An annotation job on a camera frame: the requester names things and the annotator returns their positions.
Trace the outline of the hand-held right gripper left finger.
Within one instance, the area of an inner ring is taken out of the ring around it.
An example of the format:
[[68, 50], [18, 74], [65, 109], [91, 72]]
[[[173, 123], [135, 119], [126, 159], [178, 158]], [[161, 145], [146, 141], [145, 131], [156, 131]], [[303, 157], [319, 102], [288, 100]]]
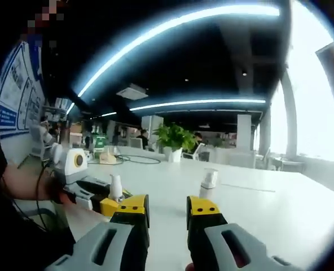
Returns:
[[149, 197], [123, 200], [108, 222], [101, 222], [46, 270], [145, 270], [150, 238]]

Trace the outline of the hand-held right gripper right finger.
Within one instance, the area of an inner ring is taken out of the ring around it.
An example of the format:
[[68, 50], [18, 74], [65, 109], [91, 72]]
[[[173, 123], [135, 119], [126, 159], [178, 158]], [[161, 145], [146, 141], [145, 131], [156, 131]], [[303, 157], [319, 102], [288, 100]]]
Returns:
[[187, 197], [187, 245], [195, 270], [293, 270], [264, 243], [226, 221], [216, 204]]

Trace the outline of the person's left hand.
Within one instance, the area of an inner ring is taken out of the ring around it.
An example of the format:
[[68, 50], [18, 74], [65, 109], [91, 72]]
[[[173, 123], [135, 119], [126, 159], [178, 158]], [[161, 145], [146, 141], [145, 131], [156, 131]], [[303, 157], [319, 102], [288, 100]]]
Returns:
[[61, 204], [63, 205], [71, 205], [75, 204], [75, 200], [69, 196], [69, 194], [66, 194], [65, 192], [59, 193], [59, 200]]

